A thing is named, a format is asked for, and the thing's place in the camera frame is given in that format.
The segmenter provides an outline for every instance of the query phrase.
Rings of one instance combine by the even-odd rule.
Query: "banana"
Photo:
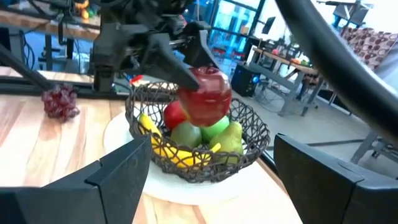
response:
[[[158,134],[159,137],[162,137],[162,134],[160,133],[159,129],[157,129],[156,125],[148,115],[143,113],[140,114],[138,121],[143,125],[143,127],[151,131],[152,134]],[[146,133],[145,129],[140,126],[139,130],[141,134]],[[177,150],[175,147],[171,146],[170,144],[167,144],[164,147],[159,147],[159,142],[153,136],[151,137],[151,143],[152,147],[154,148],[154,152],[156,154],[164,158],[170,159],[179,168],[187,168],[190,166],[195,166],[196,164],[197,167],[200,166],[201,161],[203,161],[203,165],[206,166],[211,159],[210,154],[201,154],[199,156],[193,156],[191,152]],[[210,151],[217,152],[220,149],[221,149],[221,144],[218,143],[213,148],[211,148]]]

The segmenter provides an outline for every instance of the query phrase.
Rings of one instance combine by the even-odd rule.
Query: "red grapes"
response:
[[[61,122],[66,122],[80,112],[76,107],[76,98],[77,94],[73,91],[71,84],[56,85],[52,90],[42,94],[44,111],[49,118],[57,118]]]

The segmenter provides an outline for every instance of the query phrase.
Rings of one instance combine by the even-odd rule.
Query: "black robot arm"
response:
[[[202,21],[184,26],[180,17],[191,3],[160,0],[98,3],[101,29],[94,41],[90,63],[95,76],[94,89],[108,91],[114,74],[125,72],[150,75],[196,90],[197,79],[186,64],[193,67],[218,67],[218,64],[206,44],[211,27]],[[174,50],[184,54],[184,61],[175,56]]]

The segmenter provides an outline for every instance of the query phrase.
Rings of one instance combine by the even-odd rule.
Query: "fruit basket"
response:
[[[126,100],[129,132],[134,138],[142,134],[152,135],[152,161],[165,173],[176,174],[191,183],[220,182],[256,161],[271,140],[267,125],[253,108],[233,98],[227,117],[241,125],[242,154],[213,152],[207,142],[194,148],[179,145],[171,140],[162,114],[168,103],[175,100],[177,86],[164,82],[136,87]],[[146,114],[157,131],[150,131],[140,122],[140,114]]]

